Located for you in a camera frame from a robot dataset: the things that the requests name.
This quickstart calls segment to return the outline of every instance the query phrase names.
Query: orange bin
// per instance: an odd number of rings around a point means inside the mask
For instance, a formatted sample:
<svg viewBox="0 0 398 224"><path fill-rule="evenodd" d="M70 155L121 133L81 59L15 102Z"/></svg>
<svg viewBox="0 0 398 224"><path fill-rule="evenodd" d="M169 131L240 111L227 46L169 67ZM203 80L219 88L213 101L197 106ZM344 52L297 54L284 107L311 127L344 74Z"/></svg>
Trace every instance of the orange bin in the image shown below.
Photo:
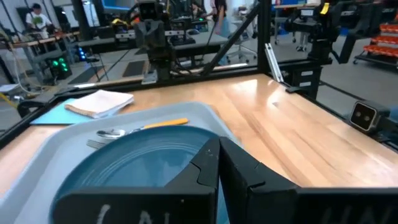
<svg viewBox="0 0 398 224"><path fill-rule="evenodd" d="M398 44L398 37L393 36L378 36L372 38L373 42L385 43L385 44Z"/></svg>
<svg viewBox="0 0 398 224"><path fill-rule="evenodd" d="M398 25L383 24L380 25L380 30L382 32L398 33Z"/></svg>
<svg viewBox="0 0 398 224"><path fill-rule="evenodd" d="M363 47L363 49L367 52L371 52L374 54L381 54L381 55L387 55L390 57L398 58L398 49L394 48L394 47L368 45L368 46Z"/></svg>

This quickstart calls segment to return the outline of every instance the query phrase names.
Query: storage rack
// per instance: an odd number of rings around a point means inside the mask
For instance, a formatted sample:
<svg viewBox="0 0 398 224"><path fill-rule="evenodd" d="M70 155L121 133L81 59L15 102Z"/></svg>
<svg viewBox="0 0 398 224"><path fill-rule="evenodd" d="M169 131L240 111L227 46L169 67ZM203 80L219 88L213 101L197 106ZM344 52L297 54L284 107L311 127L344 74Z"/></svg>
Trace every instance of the storage rack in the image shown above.
<svg viewBox="0 0 398 224"><path fill-rule="evenodd" d="M363 52L355 56L354 64L364 60L398 68L398 25L380 25L380 30L382 34L372 38L371 43L364 46Z"/></svg>

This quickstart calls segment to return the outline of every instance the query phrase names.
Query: camera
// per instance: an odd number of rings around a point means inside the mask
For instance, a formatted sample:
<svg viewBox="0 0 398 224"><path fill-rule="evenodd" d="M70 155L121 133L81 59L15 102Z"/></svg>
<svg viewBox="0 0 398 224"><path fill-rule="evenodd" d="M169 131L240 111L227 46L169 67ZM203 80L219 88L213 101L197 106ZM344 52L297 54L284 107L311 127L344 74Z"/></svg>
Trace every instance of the camera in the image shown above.
<svg viewBox="0 0 398 224"><path fill-rule="evenodd" d="M349 117L349 122L360 131L371 134L381 127L383 118L390 116L390 109L372 101L357 101Z"/></svg>

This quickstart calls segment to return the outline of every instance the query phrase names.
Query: white shirt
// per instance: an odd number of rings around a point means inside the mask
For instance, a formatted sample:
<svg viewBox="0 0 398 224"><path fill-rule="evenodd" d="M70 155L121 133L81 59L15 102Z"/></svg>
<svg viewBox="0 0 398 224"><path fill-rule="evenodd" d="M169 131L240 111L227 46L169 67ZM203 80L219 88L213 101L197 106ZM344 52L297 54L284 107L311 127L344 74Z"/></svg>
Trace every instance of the white shirt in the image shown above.
<svg viewBox="0 0 398 224"><path fill-rule="evenodd" d="M51 21L50 19L47 18L46 15L40 13L39 15L32 13L27 13L26 14L26 23L28 24L33 24L34 27L41 29L42 30L42 38L48 38L49 34L47 33L46 28L44 28L46 25L50 25Z"/></svg>

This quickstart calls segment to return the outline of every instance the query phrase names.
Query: workbench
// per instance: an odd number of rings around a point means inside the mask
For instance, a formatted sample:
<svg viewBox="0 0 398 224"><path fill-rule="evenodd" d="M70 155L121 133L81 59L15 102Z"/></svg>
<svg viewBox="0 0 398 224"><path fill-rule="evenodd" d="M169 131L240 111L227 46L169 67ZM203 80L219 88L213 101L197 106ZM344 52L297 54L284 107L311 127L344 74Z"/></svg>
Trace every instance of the workbench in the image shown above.
<svg viewBox="0 0 398 224"><path fill-rule="evenodd" d="M285 86L266 75L132 93L136 102L121 113L183 101L210 105L248 153L302 187L398 185L396 152L304 97L286 93ZM31 125L0 150L0 198L12 187L40 145L63 128L66 126Z"/></svg>
<svg viewBox="0 0 398 224"><path fill-rule="evenodd" d="M67 33L67 34L62 34L62 35L56 35L53 37L49 37L47 39L41 39L41 40L33 40L33 41L28 41L28 42L17 42L12 44L12 48L14 49L23 49L24 53L30 63L30 66L33 69L33 72L37 78L37 80L40 83L43 83L44 76L41 72L41 67L40 67L40 62L48 59L48 58L57 58L63 55L63 51L61 50L59 43L57 42L58 40L63 40L67 52L67 59L69 63L75 63L74 60L74 53L73 53L73 48L76 47L76 43L71 43L70 41L67 40L67 38L71 36L76 36L78 35L79 32L72 32L72 33ZM47 46L45 44L47 43L55 43L56 50L49 51ZM44 44L45 51L46 53L44 54L38 54L36 56L32 55L32 52L30 50L31 47L38 46L40 44ZM0 49L8 49L7 46L1 45Z"/></svg>
<svg viewBox="0 0 398 224"><path fill-rule="evenodd" d="M202 52L205 50L207 41L210 37L210 32L202 32L197 35L191 35L191 37L196 41L195 44L185 44L174 47L177 51L176 52L177 57L192 57L195 55L202 55ZM211 36L208 46L206 47L205 53L206 54L217 53L220 49L220 46L222 44L225 44L227 41L228 41L227 38L217 34L213 34ZM108 49L122 50L118 48L118 46L115 43L116 43L115 38L106 38L106 39L93 39L93 40L80 41L78 45L79 47L87 47L87 48L92 47L93 53L99 54L107 52Z"/></svg>

